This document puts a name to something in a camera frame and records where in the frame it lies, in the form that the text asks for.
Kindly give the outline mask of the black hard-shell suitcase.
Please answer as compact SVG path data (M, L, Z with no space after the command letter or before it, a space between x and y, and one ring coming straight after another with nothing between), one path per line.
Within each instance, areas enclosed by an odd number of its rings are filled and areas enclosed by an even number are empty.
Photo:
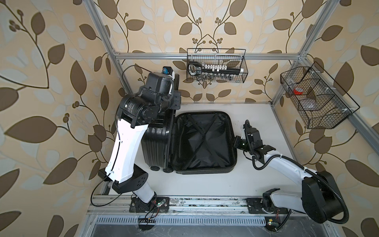
M228 173L237 163L230 116L222 111L168 110L150 123L141 146L145 163L166 173Z

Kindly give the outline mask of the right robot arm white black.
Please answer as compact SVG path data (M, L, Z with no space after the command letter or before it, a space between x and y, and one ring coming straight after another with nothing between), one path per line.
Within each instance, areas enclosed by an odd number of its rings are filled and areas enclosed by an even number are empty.
M311 220L322 224L326 221L345 224L350 213L333 175L327 171L316 171L265 145L260 132L246 120L243 125L244 137L235 138L234 147L242 150L257 171L268 167L280 172L300 187L299 192L287 192L272 188L263 193L257 205L267 214L280 208L306 214Z

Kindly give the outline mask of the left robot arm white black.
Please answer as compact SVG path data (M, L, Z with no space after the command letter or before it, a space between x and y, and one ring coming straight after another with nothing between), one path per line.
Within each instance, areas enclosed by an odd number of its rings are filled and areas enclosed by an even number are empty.
M167 110L178 110L178 79L171 67L149 73L145 85L135 94L125 95L115 116L116 139L108 165L98 171L103 181L112 181L118 194L133 192L148 211L157 195L147 182L148 173L135 164L137 151L149 124Z

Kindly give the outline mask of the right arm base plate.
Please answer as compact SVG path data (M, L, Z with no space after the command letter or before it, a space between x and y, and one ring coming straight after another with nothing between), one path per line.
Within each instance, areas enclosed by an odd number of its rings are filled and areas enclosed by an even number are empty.
M246 199L248 212L250 214L288 214L289 210L286 208L279 208L267 198L250 197Z

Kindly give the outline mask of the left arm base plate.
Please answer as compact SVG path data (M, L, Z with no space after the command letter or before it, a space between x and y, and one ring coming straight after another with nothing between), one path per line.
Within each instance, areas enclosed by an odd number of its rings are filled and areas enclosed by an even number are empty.
M149 211L157 211L159 209L159 213L167 213L169 210L169 205L169 197L153 198L149 203L142 202L138 197L132 197L129 212L148 213Z

